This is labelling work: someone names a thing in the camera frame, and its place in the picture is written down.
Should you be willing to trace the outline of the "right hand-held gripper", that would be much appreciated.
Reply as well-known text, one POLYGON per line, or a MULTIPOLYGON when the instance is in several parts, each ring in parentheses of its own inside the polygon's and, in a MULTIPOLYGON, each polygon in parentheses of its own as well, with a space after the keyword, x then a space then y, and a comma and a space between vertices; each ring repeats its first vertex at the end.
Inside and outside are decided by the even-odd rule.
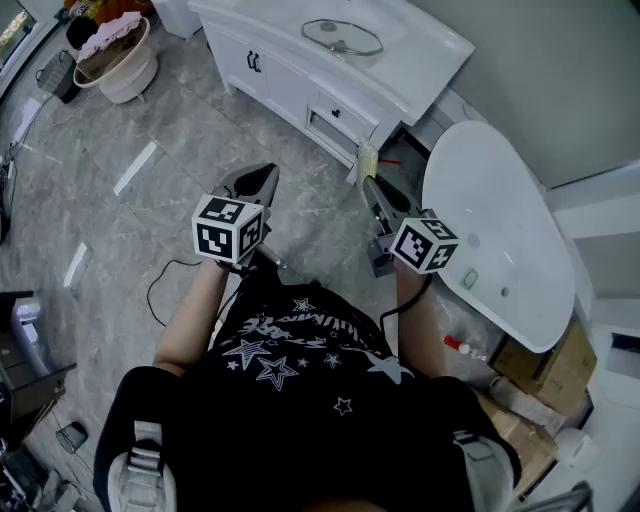
POLYGON ((404 184, 382 174, 366 176, 363 192, 382 229, 367 248, 376 277, 390 274, 393 260, 421 275, 439 272, 448 264, 459 238, 441 219, 424 216, 404 184))

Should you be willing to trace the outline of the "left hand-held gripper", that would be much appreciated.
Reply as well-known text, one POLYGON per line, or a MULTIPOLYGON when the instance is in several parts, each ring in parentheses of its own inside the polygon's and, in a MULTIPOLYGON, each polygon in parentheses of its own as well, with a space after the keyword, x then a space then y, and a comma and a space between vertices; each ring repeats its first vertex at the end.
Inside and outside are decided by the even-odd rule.
POLYGON ((195 253, 232 273, 254 272, 255 254, 277 269, 286 269, 286 263, 264 245, 278 182, 278 165, 254 164, 226 176, 214 189, 215 196, 204 194, 192 215, 195 253))

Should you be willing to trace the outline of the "yellow sponge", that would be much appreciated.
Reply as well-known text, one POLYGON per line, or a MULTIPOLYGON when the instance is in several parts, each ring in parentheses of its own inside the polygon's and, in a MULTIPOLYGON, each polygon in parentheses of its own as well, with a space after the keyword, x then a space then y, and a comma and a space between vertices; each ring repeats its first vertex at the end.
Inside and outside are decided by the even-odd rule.
POLYGON ((359 181, 363 181, 367 176, 374 178, 377 174, 379 153, 378 150, 368 141, 363 141, 358 147, 357 153, 357 176, 359 181))

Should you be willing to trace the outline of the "glass pot lid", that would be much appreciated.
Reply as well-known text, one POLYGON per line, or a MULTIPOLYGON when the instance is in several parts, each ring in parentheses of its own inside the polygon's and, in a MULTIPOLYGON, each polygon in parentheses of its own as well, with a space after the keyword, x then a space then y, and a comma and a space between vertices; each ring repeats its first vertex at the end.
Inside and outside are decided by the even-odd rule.
POLYGON ((337 54, 369 57, 378 55, 384 50, 383 43, 373 32, 351 22, 333 19, 308 21, 302 24, 301 35, 337 54), (320 24, 325 20, 333 21, 337 30, 323 31, 320 24))

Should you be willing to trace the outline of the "person's left forearm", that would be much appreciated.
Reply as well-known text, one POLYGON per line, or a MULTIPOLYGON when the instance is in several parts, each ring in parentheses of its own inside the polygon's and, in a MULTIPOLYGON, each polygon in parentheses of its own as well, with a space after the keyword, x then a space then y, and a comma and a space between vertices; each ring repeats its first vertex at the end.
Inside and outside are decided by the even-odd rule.
POLYGON ((153 367, 182 376, 204 357, 217 322, 228 274, 214 260, 201 263, 162 333, 153 367))

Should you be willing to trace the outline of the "person's right forearm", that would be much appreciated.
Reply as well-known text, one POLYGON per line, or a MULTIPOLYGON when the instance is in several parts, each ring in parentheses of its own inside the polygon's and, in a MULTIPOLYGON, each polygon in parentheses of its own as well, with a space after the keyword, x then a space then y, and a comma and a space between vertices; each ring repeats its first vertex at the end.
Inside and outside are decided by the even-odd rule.
POLYGON ((430 379, 447 374, 445 345, 439 333, 426 276, 414 272, 401 260, 394 261, 396 295, 399 306, 416 302, 398 313, 399 360, 430 379))

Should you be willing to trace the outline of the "white loose washbasin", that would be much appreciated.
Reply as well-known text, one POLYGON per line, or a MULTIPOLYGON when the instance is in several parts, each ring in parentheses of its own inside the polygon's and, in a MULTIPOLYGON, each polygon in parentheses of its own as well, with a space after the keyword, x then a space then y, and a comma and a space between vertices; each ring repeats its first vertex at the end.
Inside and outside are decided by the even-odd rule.
POLYGON ((422 205, 458 237, 440 277, 534 353, 551 349, 573 313, 566 244, 528 166, 491 125, 464 121, 437 140, 422 205))

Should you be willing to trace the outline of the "white vanity with sink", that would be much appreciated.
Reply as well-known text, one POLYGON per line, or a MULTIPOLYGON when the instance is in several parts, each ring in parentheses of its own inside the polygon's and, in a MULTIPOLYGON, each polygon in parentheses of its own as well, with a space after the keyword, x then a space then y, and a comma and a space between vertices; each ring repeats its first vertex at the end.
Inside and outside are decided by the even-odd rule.
POLYGON ((407 0, 188 0, 223 84, 298 129, 347 168, 358 147, 380 148, 415 125, 474 51, 464 37, 407 0), (369 56, 330 52, 303 23, 357 24, 383 43, 369 56))

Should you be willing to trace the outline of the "red-capped bottle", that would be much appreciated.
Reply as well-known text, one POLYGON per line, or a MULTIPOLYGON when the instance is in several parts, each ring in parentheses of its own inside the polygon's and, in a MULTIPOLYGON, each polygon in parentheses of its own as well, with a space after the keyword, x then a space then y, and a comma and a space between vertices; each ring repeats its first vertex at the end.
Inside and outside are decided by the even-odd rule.
POLYGON ((471 357, 474 360, 479 360, 482 362, 488 361, 488 355, 484 350, 478 349, 466 342, 463 342, 453 336, 445 336, 444 344, 456 352, 471 357))

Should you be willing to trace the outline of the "beige round basket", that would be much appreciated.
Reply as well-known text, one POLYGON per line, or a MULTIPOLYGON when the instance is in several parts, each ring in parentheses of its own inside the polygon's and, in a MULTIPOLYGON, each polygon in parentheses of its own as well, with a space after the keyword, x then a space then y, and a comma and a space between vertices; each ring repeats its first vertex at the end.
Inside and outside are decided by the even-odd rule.
POLYGON ((78 61, 73 81, 82 89, 97 87, 112 103, 123 104, 138 98, 154 80, 158 60, 148 43, 149 21, 142 17, 138 26, 116 38, 102 50, 78 61))

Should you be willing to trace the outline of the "pink cloth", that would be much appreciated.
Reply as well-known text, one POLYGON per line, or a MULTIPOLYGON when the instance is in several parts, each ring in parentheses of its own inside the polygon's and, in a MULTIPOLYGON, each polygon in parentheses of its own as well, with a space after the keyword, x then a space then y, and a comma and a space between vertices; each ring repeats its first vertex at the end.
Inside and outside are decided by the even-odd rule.
POLYGON ((80 48, 77 61, 86 60, 96 52, 106 49, 113 41, 137 28, 141 19, 142 15, 139 11, 129 11, 124 12, 119 18, 101 24, 97 32, 91 35, 80 48))

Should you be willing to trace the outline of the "orange cloth pile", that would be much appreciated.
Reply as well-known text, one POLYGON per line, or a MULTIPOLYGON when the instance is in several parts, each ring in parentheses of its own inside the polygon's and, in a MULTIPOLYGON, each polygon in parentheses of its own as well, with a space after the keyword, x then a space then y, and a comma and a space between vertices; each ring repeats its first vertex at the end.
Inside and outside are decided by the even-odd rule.
POLYGON ((86 6, 83 16, 93 19, 98 25, 119 18, 125 12, 138 11, 146 15, 154 9, 152 0, 63 0, 63 6, 69 12, 78 3, 86 6))

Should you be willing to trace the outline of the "black star-print T-shirt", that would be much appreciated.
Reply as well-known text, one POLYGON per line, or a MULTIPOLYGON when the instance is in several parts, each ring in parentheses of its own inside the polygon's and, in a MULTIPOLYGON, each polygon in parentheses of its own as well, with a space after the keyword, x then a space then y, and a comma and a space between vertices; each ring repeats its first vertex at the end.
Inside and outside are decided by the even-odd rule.
POLYGON ((467 384, 404 366, 375 323, 316 284, 247 279, 218 339, 182 376, 125 374, 95 455, 94 490, 162 428, 178 512, 295 512, 355 498, 387 512, 473 512, 473 494, 521 477, 467 384))

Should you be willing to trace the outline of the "grey metal bracket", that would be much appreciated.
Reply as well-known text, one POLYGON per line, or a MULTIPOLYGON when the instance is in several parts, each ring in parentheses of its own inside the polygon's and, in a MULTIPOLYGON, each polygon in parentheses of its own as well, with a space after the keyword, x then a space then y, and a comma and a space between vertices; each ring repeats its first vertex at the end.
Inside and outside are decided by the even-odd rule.
POLYGON ((586 481, 581 481, 570 491, 523 505, 513 512, 594 512, 593 490, 586 481))

